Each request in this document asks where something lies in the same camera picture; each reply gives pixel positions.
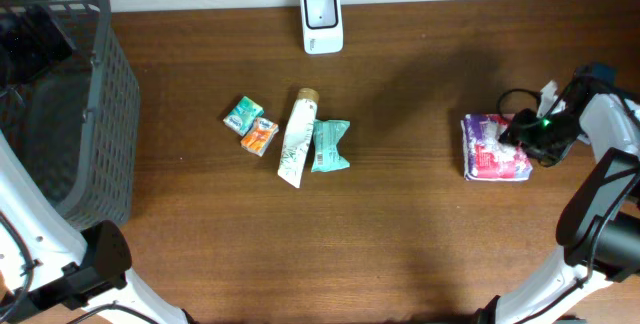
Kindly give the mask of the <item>red purple tissue pack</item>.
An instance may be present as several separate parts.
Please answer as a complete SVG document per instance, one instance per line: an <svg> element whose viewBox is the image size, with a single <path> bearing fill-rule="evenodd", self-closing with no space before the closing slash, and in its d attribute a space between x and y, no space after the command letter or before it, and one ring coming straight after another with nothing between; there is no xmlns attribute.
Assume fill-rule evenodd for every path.
<svg viewBox="0 0 640 324"><path fill-rule="evenodd" d="M467 114L461 120L464 178L468 181L520 182L530 178L533 166L525 152L501 144L513 114Z"/></svg>

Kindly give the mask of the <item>teal wet wipes pouch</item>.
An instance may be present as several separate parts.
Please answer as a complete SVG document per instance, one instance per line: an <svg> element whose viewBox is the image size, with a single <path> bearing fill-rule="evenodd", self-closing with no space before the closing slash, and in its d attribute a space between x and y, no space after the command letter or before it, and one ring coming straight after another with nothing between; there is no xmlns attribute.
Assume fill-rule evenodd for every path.
<svg viewBox="0 0 640 324"><path fill-rule="evenodd" d="M338 151L338 144L349 127L350 122L345 120L315 120L312 172L332 172L350 167L350 163Z"/></svg>

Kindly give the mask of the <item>green pocket tissue pack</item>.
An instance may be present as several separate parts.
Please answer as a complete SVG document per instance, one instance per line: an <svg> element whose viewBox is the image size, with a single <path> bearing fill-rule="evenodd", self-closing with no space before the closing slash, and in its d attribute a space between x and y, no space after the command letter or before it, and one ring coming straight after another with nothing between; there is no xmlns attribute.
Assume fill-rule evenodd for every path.
<svg viewBox="0 0 640 324"><path fill-rule="evenodd" d="M254 120L264 113L264 108L243 96L230 113L223 119L223 123L236 134L244 136L252 127Z"/></svg>

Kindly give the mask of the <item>white tube with cork cap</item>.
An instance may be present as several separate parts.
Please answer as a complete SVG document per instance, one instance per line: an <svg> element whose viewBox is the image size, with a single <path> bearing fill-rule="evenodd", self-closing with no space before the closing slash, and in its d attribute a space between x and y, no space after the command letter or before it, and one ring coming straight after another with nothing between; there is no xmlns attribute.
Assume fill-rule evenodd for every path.
<svg viewBox="0 0 640 324"><path fill-rule="evenodd" d="M317 91L300 89L286 126L277 174L294 188L299 188L301 184L318 101Z"/></svg>

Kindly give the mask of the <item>orange pocket tissue pack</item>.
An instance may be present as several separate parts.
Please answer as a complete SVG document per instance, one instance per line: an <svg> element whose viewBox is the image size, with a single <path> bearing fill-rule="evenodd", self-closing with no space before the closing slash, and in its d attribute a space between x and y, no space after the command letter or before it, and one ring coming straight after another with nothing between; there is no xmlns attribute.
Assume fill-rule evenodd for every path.
<svg viewBox="0 0 640 324"><path fill-rule="evenodd" d="M258 117L254 120L249 132L241 140L241 147L252 154L262 157L278 131L279 126L277 123Z"/></svg>

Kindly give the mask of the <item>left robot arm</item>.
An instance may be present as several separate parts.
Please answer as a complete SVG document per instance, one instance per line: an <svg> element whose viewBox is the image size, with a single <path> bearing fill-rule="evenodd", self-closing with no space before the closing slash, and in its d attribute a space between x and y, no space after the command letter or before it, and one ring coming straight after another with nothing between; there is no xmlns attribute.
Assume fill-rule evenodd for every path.
<svg viewBox="0 0 640 324"><path fill-rule="evenodd" d="M131 213L140 93L86 4L1 8L1 319L57 306L81 320L186 323L134 271Z"/></svg>

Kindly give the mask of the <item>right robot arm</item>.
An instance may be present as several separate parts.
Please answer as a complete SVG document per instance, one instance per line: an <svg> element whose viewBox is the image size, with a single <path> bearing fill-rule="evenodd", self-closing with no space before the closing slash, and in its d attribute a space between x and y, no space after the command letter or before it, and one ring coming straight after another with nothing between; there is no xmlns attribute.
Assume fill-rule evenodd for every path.
<svg viewBox="0 0 640 324"><path fill-rule="evenodd" d="M563 323L588 295L639 273L639 220L622 212L639 199L639 98L615 84L613 68L577 68L563 90L549 82L531 95L535 109L514 115L468 114L461 122L469 180L521 181L527 165L552 167L577 140L593 150L596 166L563 209L556 247L518 289L495 296L473 315L475 323Z"/></svg>

